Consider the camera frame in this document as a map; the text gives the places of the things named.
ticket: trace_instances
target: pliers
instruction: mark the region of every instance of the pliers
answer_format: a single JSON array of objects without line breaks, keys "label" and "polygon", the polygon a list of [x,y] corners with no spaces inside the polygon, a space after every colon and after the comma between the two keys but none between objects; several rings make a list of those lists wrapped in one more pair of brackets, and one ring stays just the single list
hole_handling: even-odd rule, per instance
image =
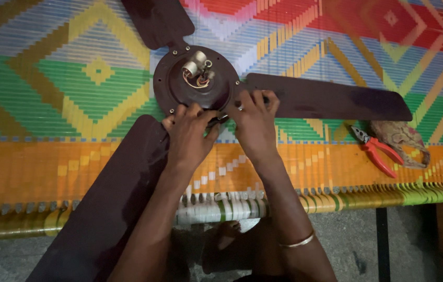
[{"label": "pliers", "polygon": [[397,175],[393,170],[391,170],[380,158],[376,149],[380,149],[387,156],[389,156],[395,163],[403,165],[403,159],[396,153],[391,147],[381,143],[377,138],[369,136],[366,132],[358,129],[357,127],[351,125],[350,128],[354,132],[357,139],[359,139],[363,144],[361,149],[365,151],[369,159],[376,165],[376,167],[383,171],[387,176],[396,178]]}]

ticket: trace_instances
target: bracelet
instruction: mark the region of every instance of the bracelet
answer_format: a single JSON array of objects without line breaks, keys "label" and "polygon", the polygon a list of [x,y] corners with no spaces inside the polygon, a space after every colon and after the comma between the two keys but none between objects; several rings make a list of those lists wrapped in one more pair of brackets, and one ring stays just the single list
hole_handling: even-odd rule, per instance
[{"label": "bracelet", "polygon": [[302,245],[305,245],[306,243],[309,243],[310,241],[312,241],[312,239],[314,239],[314,235],[315,235],[315,230],[312,230],[312,234],[310,234],[310,236],[308,236],[305,240],[301,241],[300,243],[296,243],[293,245],[279,244],[279,246],[283,247],[283,248],[294,248],[294,247],[302,246]]}]

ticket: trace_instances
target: brown fan blade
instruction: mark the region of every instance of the brown fan blade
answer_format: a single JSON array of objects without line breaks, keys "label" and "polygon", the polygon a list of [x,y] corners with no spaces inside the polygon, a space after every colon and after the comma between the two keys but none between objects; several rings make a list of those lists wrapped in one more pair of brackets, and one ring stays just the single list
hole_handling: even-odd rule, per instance
[{"label": "brown fan blade", "polygon": [[250,73],[247,88],[272,90],[281,103],[278,118],[297,119],[413,119],[396,92],[332,82]]},{"label": "brown fan blade", "polygon": [[178,0],[121,0],[145,45],[183,47],[195,27]]},{"label": "brown fan blade", "polygon": [[27,281],[106,281],[166,165],[169,138],[139,117]]}]

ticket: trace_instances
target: gray floor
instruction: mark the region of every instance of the gray floor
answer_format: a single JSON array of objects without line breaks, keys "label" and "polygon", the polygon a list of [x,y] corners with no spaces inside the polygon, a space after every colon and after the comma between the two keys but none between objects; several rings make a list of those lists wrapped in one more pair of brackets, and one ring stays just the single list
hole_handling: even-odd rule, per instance
[{"label": "gray floor", "polygon": [[[436,281],[435,244],[425,235],[422,206],[388,208],[392,281]],[[377,281],[376,218],[374,209],[311,214],[310,218],[339,281]],[[242,222],[243,228],[255,220]],[[181,241],[200,255],[199,234],[208,226],[183,227]],[[53,238],[0,240],[0,281],[24,281]],[[205,275],[191,266],[191,281],[232,281],[247,272]]]}]

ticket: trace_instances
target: fan rotor plate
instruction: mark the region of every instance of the fan rotor plate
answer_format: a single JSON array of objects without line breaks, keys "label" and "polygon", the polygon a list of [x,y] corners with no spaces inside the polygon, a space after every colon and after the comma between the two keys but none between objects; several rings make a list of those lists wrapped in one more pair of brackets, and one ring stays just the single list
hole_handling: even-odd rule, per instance
[{"label": "fan rotor plate", "polygon": [[[181,70],[190,57],[201,51],[213,62],[211,71],[215,76],[208,87],[195,89],[183,79]],[[190,46],[190,50],[174,56],[172,51],[166,54],[154,72],[154,92],[157,103],[166,115],[179,104],[190,106],[197,102],[203,109],[223,111],[225,106],[234,102],[236,82],[239,80],[232,64],[218,52],[202,46]]]}]

